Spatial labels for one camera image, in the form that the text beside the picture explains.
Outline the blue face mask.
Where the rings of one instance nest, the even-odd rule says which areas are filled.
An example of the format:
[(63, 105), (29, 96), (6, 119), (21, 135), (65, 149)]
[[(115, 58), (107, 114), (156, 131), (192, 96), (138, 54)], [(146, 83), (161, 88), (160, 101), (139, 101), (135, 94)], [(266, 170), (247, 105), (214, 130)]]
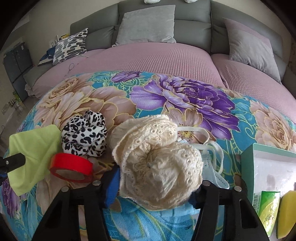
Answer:
[(201, 144), (190, 144), (193, 148), (201, 152), (203, 162), (202, 178), (218, 188), (229, 189), (229, 183), (221, 176), (224, 160), (223, 150), (217, 142), (210, 139), (209, 133), (204, 128), (193, 126), (179, 126), (177, 131), (197, 132), (205, 138)]

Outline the gray sofa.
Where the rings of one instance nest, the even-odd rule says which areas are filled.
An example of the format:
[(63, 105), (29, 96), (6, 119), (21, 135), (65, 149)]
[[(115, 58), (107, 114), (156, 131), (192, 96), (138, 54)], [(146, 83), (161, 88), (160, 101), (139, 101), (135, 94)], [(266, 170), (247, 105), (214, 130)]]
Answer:
[[(114, 47), (119, 22), (123, 14), (126, 11), (134, 11), (139, 5), (138, 1), (124, 1), (108, 6), (70, 24), (70, 33), (74, 35), (88, 28), (86, 37), (87, 51)], [(226, 11), (227, 6), (210, 1), (198, 1), (193, 5), (174, 1), (173, 5), (176, 6), (174, 25), (176, 42), (174, 44), (179, 43), (198, 47), (205, 50), (209, 55), (226, 54), (226, 29), (212, 25), (211, 20), (219, 11)], [(283, 85), (288, 89), (289, 83), (295, 80), (295, 75), (279, 57), (276, 57), (276, 62), (284, 78)], [(51, 67), (53, 67), (52, 63), (46, 63), (35, 67), (26, 74), (25, 79), (31, 89), (38, 78)], [(116, 83), (140, 78), (146, 73), (142, 71), (111, 71), (115, 72), (112, 80)]]

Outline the green yellow scouring sponge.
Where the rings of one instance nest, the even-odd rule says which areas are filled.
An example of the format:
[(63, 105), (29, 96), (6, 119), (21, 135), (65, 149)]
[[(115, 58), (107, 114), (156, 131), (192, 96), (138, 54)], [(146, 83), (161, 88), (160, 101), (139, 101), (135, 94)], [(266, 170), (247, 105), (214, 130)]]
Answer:
[(280, 202), (276, 231), (278, 239), (287, 237), (292, 231), (295, 225), (295, 215), (295, 191), (289, 191)]

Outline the lime green cloth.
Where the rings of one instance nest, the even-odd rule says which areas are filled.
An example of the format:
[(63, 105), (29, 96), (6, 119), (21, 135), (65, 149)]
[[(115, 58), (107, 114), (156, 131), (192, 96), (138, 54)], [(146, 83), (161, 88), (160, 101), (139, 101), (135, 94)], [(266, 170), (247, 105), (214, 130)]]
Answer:
[(15, 133), (9, 138), (10, 187), (17, 196), (28, 193), (49, 172), (51, 158), (62, 151), (61, 131), (56, 125)]

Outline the gray pink throw pillow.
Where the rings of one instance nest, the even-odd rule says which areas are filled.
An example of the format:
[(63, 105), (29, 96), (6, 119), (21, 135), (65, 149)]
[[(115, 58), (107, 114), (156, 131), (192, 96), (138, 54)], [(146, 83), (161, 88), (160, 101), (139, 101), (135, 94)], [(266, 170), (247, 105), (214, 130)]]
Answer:
[(224, 18), (229, 40), (229, 58), (249, 65), (281, 82), (270, 40), (237, 21)]

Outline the green tissue pack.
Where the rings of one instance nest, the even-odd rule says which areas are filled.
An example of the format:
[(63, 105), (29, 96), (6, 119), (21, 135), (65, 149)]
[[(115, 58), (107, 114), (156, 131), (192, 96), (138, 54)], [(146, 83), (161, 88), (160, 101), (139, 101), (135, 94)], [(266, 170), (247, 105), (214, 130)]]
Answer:
[(261, 191), (260, 193), (254, 193), (252, 205), (268, 237), (270, 237), (278, 215), (280, 192)]

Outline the blue cushion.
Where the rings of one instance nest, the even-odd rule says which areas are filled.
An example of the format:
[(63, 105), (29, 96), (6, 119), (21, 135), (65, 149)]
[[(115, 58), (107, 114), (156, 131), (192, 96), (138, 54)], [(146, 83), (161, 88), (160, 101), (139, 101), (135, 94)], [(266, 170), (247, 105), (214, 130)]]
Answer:
[(49, 48), (46, 53), (41, 57), (38, 66), (44, 65), (46, 63), (53, 61), (53, 56), (55, 53), (56, 46)]

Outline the pink sofa cover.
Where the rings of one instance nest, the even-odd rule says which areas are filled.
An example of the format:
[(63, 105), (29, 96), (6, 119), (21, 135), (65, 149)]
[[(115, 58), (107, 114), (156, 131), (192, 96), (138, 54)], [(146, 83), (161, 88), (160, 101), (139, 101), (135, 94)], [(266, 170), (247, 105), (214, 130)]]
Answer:
[(96, 49), (51, 67), (33, 85), (41, 98), (67, 77), (97, 71), (142, 71), (192, 78), (228, 88), (267, 104), (295, 121), (295, 98), (265, 73), (226, 54), (209, 55), (185, 44), (139, 43)]

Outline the floral blue blanket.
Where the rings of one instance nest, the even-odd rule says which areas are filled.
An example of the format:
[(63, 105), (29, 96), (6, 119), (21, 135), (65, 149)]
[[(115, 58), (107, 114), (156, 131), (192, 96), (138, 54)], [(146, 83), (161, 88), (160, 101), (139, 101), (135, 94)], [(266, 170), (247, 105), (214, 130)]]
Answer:
[[(290, 120), (256, 99), (203, 81), (147, 72), (103, 71), (67, 78), (41, 98), (17, 132), (50, 124), (61, 130), (70, 117), (87, 110), (104, 115), (109, 133), (129, 118), (156, 114), (167, 115), (178, 126), (206, 129), (223, 149), (223, 176), (231, 187), (241, 174), (235, 154), (253, 143), (295, 152), (295, 117)], [(74, 187), (49, 175), (18, 197), (4, 181), (3, 216), (18, 240), (31, 240), (50, 202), (67, 184)], [(148, 211), (118, 197), (104, 215), (113, 240), (190, 240), (199, 211), (189, 204), (171, 211)]]

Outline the cream lace scrunchie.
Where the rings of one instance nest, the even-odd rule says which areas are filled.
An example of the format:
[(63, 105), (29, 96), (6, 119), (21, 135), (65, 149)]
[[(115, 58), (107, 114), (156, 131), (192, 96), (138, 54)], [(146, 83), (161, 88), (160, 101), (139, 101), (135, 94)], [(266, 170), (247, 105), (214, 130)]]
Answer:
[(109, 136), (120, 167), (119, 194), (148, 210), (183, 205), (202, 183), (198, 149), (177, 141), (178, 126), (163, 114), (131, 118)]

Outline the dark cabinet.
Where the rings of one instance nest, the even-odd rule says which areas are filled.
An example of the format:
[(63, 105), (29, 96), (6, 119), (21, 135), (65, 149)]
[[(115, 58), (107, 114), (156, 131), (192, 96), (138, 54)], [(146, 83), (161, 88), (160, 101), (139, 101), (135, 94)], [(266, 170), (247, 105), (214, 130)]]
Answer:
[(29, 49), (24, 42), (18, 43), (4, 54), (4, 68), (21, 101), (28, 98), (24, 75), (33, 68)]

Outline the white tray teal rim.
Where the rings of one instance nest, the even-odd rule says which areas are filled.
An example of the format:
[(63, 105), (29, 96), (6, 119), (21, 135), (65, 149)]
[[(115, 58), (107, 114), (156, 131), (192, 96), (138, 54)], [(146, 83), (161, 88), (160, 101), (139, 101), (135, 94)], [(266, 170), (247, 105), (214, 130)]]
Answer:
[[(281, 202), (287, 192), (295, 191), (295, 153), (254, 143), (241, 154), (241, 177), (251, 204), (254, 193), (261, 191), (280, 192)], [(276, 235), (277, 225), (278, 215), (270, 240), (295, 240), (295, 225), (288, 236), (281, 239)]]

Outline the black white patterned pillow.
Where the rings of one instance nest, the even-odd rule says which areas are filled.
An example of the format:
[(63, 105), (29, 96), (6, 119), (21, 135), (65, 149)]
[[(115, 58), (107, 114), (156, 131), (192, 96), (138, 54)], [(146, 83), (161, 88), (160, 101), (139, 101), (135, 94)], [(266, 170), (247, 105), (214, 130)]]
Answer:
[(85, 28), (84, 30), (58, 42), (53, 55), (53, 66), (87, 52), (87, 35), (88, 28)]

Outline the leopard print scrunchie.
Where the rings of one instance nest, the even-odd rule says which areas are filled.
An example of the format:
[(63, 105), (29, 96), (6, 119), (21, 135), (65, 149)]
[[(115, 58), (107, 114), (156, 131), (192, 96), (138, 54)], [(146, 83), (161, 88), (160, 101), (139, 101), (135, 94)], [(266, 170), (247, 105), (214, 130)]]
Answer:
[(102, 113), (91, 110), (72, 116), (62, 129), (63, 152), (76, 156), (100, 157), (107, 148), (107, 128)]

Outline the red tape roll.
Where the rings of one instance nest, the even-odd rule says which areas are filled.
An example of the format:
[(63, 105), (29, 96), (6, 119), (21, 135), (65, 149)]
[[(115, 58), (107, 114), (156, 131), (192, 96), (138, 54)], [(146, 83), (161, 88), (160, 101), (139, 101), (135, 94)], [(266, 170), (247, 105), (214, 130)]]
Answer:
[(93, 164), (74, 154), (55, 154), (49, 170), (52, 175), (69, 182), (89, 183), (93, 180)]

